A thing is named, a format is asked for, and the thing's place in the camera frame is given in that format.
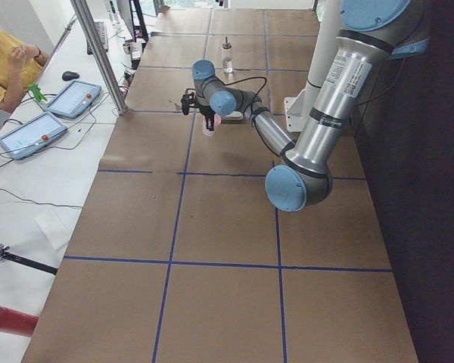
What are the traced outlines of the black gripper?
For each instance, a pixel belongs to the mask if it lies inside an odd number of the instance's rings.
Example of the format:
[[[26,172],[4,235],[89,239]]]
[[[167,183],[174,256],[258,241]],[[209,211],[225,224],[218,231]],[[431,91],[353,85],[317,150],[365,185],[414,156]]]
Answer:
[[[195,107],[199,109],[200,113],[205,116],[205,127],[210,131],[215,131],[215,111],[210,105],[203,105],[199,102],[195,103]]]

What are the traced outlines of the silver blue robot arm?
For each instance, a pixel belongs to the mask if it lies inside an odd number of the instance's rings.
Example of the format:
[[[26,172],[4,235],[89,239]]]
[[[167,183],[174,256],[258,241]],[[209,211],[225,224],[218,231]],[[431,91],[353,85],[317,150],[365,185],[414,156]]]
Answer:
[[[182,111],[199,109],[208,131],[218,118],[241,113],[281,160],[266,175],[269,201],[286,212],[320,203],[332,189],[328,159],[371,71],[387,59],[424,52],[431,13],[430,1],[329,1],[306,86],[285,101],[285,116],[302,123],[298,137],[277,123],[256,92],[221,81],[208,60],[194,63],[194,90],[182,96]]]

